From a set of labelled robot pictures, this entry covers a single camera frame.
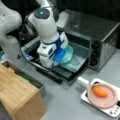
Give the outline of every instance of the gray surface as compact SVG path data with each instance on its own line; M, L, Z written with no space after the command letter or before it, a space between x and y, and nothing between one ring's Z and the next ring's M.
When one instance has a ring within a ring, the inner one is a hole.
M95 77L100 78L119 87L120 50L116 51L99 73L87 69L82 77L89 81ZM40 79L47 90L44 97L47 113L41 120L118 120L118 118L111 118L80 100L80 95L84 90L77 84L77 81L69 86L67 84L58 85L43 76Z

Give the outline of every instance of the orange object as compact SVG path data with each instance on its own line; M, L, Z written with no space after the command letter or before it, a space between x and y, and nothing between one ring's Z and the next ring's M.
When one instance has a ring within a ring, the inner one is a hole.
M95 93L95 95L99 96L99 97L107 97L108 94L105 90L103 90L102 88L100 88L99 86L95 86L93 88L93 92Z
M9 72L15 73L15 70L13 70L11 67L7 68Z

